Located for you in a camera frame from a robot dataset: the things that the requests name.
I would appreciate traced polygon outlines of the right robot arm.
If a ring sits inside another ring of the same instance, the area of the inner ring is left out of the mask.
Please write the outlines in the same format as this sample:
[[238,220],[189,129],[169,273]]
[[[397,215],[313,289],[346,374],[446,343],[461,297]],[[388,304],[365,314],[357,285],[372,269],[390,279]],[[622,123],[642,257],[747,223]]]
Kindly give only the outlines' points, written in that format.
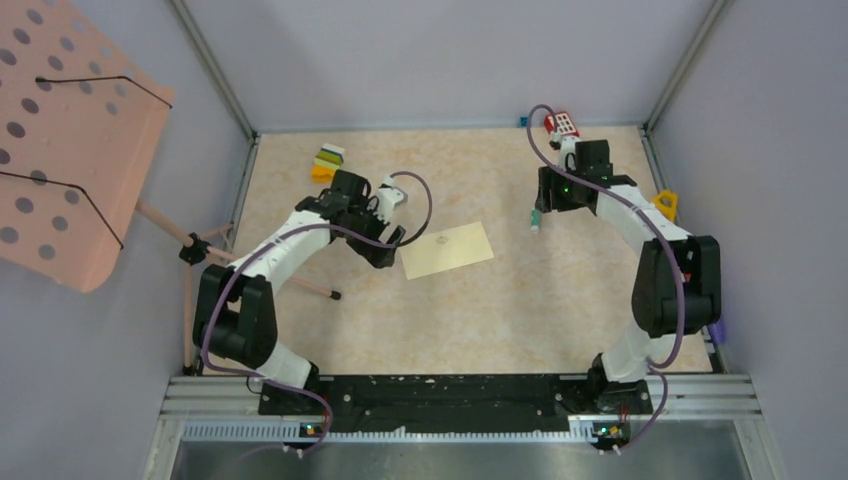
[[631,294],[632,323],[593,360],[586,397],[612,412],[651,369],[677,358],[682,340],[719,320],[721,262],[718,241],[677,226],[642,193],[635,180],[617,174],[605,140],[555,134],[555,165],[538,171],[536,208],[542,213],[587,209],[612,226],[638,256]]

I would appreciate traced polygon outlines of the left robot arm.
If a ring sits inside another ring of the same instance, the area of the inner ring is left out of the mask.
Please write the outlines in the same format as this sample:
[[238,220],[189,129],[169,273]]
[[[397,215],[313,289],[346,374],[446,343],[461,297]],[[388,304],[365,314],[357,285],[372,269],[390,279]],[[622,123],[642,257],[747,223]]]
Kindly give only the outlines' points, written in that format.
[[284,385],[283,401],[297,413],[319,404],[318,368],[294,353],[280,337],[275,297],[314,254],[342,239],[375,269],[395,263],[406,234],[392,227],[407,194],[388,175],[377,188],[355,173],[338,171],[330,186],[296,204],[286,221],[250,253],[207,267],[200,280],[192,338],[204,365],[232,361],[228,372]]

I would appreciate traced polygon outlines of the glue stick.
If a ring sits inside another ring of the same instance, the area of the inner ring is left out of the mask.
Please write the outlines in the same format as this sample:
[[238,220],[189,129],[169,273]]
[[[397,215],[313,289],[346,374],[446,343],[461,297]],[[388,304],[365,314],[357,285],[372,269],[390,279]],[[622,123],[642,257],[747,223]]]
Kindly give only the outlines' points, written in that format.
[[541,213],[537,209],[533,209],[531,211],[531,221],[530,221],[530,230],[532,233],[538,233],[540,231],[541,224]]

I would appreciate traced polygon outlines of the yellow envelope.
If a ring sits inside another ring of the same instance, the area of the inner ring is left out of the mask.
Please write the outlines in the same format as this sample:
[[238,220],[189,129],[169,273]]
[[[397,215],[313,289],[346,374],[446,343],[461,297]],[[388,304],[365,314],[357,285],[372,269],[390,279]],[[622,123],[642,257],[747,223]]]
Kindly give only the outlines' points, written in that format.
[[469,266],[494,258],[481,222],[425,234],[398,250],[407,280]]

